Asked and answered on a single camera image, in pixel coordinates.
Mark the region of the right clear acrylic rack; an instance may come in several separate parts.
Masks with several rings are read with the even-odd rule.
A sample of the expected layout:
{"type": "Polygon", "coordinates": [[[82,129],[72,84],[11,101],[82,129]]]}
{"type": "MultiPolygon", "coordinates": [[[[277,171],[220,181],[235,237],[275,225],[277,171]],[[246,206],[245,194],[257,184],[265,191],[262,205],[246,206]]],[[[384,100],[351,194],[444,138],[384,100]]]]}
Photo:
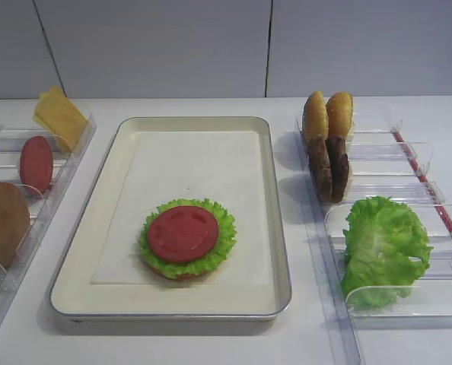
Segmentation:
{"type": "Polygon", "coordinates": [[[337,364],[364,363],[361,333],[452,329],[452,204],[427,179],[430,159],[403,139],[399,123],[357,115],[346,143],[352,176],[338,204],[318,199],[300,129],[295,141],[309,202],[302,208],[311,257],[337,364]],[[425,227],[431,253],[410,285],[362,285],[344,294],[347,217],[357,201],[382,196],[407,205],[425,227]]]}

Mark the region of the red tomato slice on burger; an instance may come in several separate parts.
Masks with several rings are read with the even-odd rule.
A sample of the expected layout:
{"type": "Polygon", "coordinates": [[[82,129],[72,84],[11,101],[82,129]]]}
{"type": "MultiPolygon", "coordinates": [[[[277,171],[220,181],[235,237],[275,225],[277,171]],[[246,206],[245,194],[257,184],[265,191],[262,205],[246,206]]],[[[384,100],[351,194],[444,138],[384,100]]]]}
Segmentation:
{"type": "Polygon", "coordinates": [[[203,257],[215,247],[218,237],[217,219],[198,206],[178,206],[160,213],[147,233],[151,251],[172,263],[203,257]]]}

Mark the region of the left top bun in rack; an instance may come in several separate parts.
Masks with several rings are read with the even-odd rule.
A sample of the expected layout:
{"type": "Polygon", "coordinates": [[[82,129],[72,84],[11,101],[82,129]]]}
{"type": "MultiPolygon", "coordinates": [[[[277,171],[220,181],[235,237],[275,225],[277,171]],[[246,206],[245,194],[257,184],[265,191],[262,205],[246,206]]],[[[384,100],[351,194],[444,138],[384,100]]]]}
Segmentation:
{"type": "Polygon", "coordinates": [[[303,135],[307,143],[312,138],[321,136],[326,139],[329,133],[329,120],[326,111],[326,101],[322,91],[314,91],[304,104],[303,135]]]}

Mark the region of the yellow cheese slices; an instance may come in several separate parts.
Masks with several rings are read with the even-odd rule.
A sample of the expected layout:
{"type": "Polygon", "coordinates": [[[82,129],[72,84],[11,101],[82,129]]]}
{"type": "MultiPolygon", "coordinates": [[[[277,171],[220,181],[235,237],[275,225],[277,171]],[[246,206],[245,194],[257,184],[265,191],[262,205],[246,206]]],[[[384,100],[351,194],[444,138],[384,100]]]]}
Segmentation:
{"type": "Polygon", "coordinates": [[[33,120],[56,136],[59,150],[71,153],[77,145],[88,120],[59,86],[41,93],[33,120]]]}

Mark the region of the white paper tray liner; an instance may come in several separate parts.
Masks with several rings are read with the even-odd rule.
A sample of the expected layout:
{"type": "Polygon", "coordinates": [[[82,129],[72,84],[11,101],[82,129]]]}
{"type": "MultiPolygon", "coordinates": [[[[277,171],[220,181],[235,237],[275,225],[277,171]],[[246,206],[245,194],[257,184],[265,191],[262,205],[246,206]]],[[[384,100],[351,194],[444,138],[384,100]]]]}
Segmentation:
{"type": "Polygon", "coordinates": [[[121,188],[95,284],[150,284],[138,253],[145,218],[174,199],[209,199],[234,216],[236,244],[207,284],[271,278],[263,167],[255,132],[143,132],[121,188]]]}

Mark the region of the green lettuce on bun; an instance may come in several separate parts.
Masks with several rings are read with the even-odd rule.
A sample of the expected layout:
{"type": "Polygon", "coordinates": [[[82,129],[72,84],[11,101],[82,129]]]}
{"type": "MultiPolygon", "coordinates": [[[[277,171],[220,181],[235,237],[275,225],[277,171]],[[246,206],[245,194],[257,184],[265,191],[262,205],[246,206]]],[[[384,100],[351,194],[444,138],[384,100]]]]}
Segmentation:
{"type": "Polygon", "coordinates": [[[146,217],[144,227],[138,239],[138,244],[142,260],[148,266],[158,268],[169,278],[175,278],[177,275],[181,274],[198,274],[202,271],[211,272],[217,269],[228,257],[229,252],[234,247],[236,243],[236,233],[233,215],[231,215],[221,204],[212,202],[207,198],[203,200],[179,198],[158,206],[156,212],[153,212],[146,217]],[[215,247],[203,257],[191,262],[166,262],[155,255],[148,244],[148,228],[153,220],[157,218],[160,213],[178,206],[198,206],[204,208],[211,212],[219,223],[219,237],[215,247]]]}

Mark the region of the right top bun in rack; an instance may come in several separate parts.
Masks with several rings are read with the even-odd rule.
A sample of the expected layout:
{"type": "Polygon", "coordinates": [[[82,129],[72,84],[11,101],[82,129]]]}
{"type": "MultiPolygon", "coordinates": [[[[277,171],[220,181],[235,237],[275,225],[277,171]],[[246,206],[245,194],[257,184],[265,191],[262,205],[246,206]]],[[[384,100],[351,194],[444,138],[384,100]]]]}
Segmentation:
{"type": "Polygon", "coordinates": [[[353,123],[353,97],[350,93],[340,91],[333,94],[326,104],[329,120],[329,136],[339,135],[347,138],[353,123]]]}

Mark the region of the bottom bun on tray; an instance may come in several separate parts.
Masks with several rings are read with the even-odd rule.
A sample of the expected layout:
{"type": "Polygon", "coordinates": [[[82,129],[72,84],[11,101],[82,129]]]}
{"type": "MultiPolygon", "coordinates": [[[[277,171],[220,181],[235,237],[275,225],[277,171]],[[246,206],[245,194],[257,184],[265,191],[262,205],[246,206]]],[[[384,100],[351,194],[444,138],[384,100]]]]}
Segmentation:
{"type": "Polygon", "coordinates": [[[188,273],[188,274],[181,274],[181,275],[177,275],[175,278],[169,278],[168,276],[166,276],[161,270],[159,270],[158,268],[153,268],[152,266],[149,266],[149,268],[151,269],[152,272],[154,272],[156,275],[162,277],[162,278],[166,278],[167,280],[172,280],[172,281],[188,281],[194,278],[200,278],[206,274],[208,274],[208,271],[202,271],[198,274],[193,274],[193,273],[188,273]]]}

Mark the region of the left clear acrylic rack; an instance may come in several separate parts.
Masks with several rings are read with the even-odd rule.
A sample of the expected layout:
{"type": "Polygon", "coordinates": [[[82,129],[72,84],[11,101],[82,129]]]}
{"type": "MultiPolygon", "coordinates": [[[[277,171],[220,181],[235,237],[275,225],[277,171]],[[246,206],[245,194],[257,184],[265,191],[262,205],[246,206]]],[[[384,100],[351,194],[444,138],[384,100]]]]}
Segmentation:
{"type": "Polygon", "coordinates": [[[76,148],[62,152],[57,137],[33,120],[36,100],[0,100],[0,182],[16,185],[25,195],[30,212],[30,226],[14,263],[10,268],[0,264],[0,326],[96,130],[88,105],[81,100],[73,103],[88,119],[88,124],[76,148]],[[49,190],[31,195],[21,183],[19,162],[24,144],[38,135],[52,149],[53,178],[49,190]]]}

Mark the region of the brown bun in left rack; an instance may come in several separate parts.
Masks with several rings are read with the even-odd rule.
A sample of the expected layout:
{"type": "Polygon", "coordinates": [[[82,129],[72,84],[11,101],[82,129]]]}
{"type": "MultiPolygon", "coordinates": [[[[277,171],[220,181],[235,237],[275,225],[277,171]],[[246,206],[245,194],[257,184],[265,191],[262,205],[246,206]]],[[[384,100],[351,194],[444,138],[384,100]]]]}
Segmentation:
{"type": "Polygon", "coordinates": [[[9,268],[24,234],[30,226],[30,213],[20,189],[0,182],[0,264],[9,268]]]}

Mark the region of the clear acrylic rack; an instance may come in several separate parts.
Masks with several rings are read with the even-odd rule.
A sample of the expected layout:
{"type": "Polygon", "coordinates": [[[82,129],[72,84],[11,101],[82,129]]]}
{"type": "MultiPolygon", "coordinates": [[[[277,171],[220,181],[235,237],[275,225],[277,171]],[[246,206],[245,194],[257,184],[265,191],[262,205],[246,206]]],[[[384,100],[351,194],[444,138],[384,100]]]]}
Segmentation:
{"type": "Polygon", "coordinates": [[[36,100],[0,100],[0,182],[16,185],[25,195],[30,212],[30,226],[14,263],[10,268],[0,264],[0,326],[96,130],[88,105],[81,100],[73,103],[88,119],[88,124],[76,148],[62,152],[57,137],[33,120],[36,100]],[[53,178],[49,190],[31,195],[21,183],[19,162],[24,144],[38,135],[52,149],[53,178]]]}
{"type": "Polygon", "coordinates": [[[318,199],[300,129],[295,141],[309,202],[302,208],[311,257],[337,364],[364,363],[361,333],[452,329],[452,204],[427,179],[430,159],[403,139],[399,123],[357,115],[346,143],[352,176],[338,204],[318,199]],[[362,285],[344,294],[347,217],[357,201],[382,196],[407,205],[425,227],[431,253],[410,285],[362,285]]]}

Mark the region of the loose green lettuce leaf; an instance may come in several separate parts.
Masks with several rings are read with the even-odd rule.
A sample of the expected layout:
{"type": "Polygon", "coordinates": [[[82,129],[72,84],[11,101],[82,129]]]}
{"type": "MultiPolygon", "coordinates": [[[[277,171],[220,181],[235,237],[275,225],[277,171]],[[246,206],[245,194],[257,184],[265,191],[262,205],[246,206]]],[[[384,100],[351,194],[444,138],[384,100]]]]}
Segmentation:
{"type": "Polygon", "coordinates": [[[342,292],[349,304],[377,309],[412,292],[433,247],[418,215],[382,196],[358,200],[346,218],[342,292]]]}

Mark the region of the cream metal baking tray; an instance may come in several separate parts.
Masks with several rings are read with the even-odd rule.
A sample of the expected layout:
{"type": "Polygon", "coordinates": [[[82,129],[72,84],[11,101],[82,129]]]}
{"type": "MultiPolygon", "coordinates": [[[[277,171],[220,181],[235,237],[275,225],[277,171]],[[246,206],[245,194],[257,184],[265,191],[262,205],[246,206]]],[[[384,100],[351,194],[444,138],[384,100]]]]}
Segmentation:
{"type": "Polygon", "coordinates": [[[268,123],[240,117],[135,117],[119,126],[97,181],[50,288],[49,301],[73,320],[269,320],[290,302],[291,283],[268,123]],[[139,136],[143,132],[255,132],[259,136],[271,278],[266,284],[207,284],[213,272],[188,281],[155,274],[150,284],[95,284],[92,277],[107,240],[139,136]]]}

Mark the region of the red tomato slice in rack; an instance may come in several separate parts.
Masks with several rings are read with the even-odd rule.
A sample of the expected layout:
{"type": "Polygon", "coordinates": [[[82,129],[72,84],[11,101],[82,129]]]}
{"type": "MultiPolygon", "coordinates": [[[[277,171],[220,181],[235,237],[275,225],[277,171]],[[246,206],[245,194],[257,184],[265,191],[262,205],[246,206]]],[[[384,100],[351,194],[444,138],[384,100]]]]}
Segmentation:
{"type": "Polygon", "coordinates": [[[19,174],[30,195],[43,194],[53,177],[53,154],[43,136],[28,139],[21,151],[19,174]]]}

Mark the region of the brown meat patty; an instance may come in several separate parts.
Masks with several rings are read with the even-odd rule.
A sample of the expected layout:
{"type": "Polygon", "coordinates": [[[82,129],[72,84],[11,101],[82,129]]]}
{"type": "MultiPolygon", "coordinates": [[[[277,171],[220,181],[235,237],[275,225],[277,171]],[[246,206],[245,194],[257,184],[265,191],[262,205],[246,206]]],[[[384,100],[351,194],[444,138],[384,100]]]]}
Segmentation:
{"type": "Polygon", "coordinates": [[[322,135],[313,137],[307,146],[309,167],[321,202],[330,202],[333,180],[329,155],[322,135]]]}
{"type": "Polygon", "coordinates": [[[326,148],[329,155],[332,177],[330,202],[337,204],[343,199],[350,173],[345,139],[340,135],[329,136],[328,139],[326,139],[326,148]]]}

